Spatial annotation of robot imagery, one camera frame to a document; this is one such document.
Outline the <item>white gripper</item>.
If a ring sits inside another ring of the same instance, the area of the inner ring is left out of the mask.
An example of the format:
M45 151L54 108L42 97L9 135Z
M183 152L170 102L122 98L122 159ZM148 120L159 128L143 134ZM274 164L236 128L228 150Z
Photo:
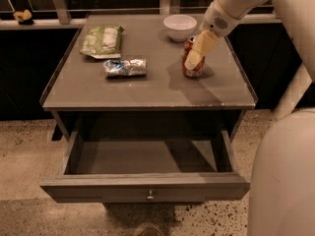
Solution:
M194 70L198 64L218 43L218 37L227 36L239 24L241 7L231 0L214 0L200 25L201 33L189 51L184 66L187 70Z

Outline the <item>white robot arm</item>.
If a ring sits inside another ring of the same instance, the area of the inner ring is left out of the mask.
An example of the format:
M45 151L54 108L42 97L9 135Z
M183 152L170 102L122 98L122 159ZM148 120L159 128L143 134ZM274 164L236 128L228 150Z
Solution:
M271 1L312 80L315 80L315 0L214 0L185 67L194 69L251 9ZM255 154L247 236L315 236L315 111L278 120Z

